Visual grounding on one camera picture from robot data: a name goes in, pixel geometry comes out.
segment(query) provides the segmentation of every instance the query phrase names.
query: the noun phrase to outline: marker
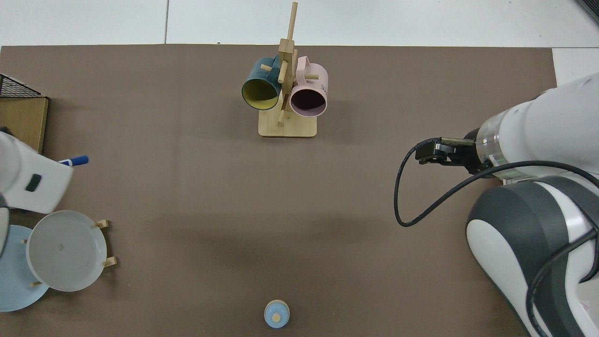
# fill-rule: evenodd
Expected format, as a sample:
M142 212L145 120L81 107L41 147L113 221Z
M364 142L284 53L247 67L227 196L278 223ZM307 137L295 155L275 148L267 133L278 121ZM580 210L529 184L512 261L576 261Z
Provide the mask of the marker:
M65 164L66 166L77 166L87 164L89 162L89 158L87 156L79 156L75 158L59 160L58 162L61 164Z

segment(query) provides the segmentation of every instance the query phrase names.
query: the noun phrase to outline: wooden base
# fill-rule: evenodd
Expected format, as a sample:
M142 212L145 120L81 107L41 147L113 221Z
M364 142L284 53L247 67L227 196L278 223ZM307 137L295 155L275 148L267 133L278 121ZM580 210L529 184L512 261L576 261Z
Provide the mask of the wooden base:
M117 264L117 261L116 261L116 257L114 257L114 256L109 257L106 259L106 261L102 262L102 265L104 266L104 268L114 266L115 264Z
M303 117L295 112L282 113L284 99L270 110L258 112L258 133L262 137L310 138L316 136L316 118Z
M96 222L96 224L93 226L103 229L103 228L109 227L110 224L109 224L108 220L104 219L104 220L100 220L100 221Z

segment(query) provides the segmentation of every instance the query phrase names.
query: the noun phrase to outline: white plate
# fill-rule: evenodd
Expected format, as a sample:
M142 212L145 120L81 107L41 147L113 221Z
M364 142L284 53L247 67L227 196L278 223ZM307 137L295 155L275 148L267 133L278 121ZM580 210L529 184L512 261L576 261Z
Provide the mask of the white plate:
M72 210L59 210L40 220L27 243L27 262L33 274L60 291L90 286L106 261L106 241L94 224Z
M48 286L29 285L37 279L29 270L26 258L26 245L21 243L31 234L31 229L11 225L4 253L0 257L0 311L15 311L32 305L40 299Z

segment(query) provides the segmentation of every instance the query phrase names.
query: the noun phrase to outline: mug handle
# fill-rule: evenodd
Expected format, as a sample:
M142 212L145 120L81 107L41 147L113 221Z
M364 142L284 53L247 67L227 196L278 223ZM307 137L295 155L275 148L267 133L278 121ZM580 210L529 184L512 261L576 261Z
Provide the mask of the mug handle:
M298 82L298 85L306 85L308 84L305 81L305 69L310 65L310 60L308 60L308 56L302 56L298 58L298 67L295 70L295 80Z

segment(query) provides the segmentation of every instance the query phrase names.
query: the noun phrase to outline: brown tabletop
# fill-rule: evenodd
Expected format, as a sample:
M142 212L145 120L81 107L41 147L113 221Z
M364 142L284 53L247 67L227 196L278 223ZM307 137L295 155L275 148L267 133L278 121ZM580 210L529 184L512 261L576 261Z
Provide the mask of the brown tabletop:
M241 98L276 46L3 47L0 71L51 98L44 154L86 154L58 209L107 218L117 266L0 314L2 336L522 336L471 255L492 182L412 228L404 154L461 137L555 86L549 49L298 46L329 73L312 139L263 138ZM468 176L410 161L411 218ZM15 214L32 227L39 215ZM284 328L264 306L282 299Z

